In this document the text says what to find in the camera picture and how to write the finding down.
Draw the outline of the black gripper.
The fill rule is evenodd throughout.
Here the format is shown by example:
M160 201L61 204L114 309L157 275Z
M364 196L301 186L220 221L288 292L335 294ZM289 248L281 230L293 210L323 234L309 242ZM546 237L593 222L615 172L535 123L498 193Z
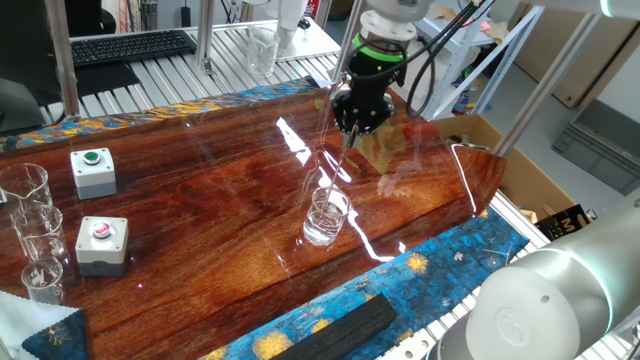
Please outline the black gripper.
M406 61L402 57L388 61L370 55L356 55L347 65L352 77L350 89L355 92L385 92L394 82L404 84L406 69ZM354 104L350 90L338 90L331 95L331 106L344 148L357 146L363 136L372 135L396 113L390 94L384 94L374 108L361 110Z

